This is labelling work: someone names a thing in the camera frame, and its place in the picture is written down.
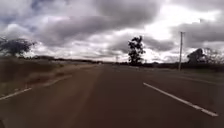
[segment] sky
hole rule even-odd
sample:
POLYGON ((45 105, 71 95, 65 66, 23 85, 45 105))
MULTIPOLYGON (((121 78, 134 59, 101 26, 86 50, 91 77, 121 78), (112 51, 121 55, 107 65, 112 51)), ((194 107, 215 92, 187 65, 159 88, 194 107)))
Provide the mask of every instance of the sky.
POLYGON ((142 35, 147 62, 178 60, 196 48, 224 50, 223 0, 1 0, 0 36, 38 44, 27 56, 120 62, 142 35))

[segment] field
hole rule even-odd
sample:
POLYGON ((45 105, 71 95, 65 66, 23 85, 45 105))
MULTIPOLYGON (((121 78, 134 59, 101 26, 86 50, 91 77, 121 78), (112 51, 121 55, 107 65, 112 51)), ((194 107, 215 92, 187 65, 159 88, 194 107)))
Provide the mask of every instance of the field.
POLYGON ((68 77, 75 69, 83 66, 86 65, 47 60, 0 59, 0 97, 68 77))

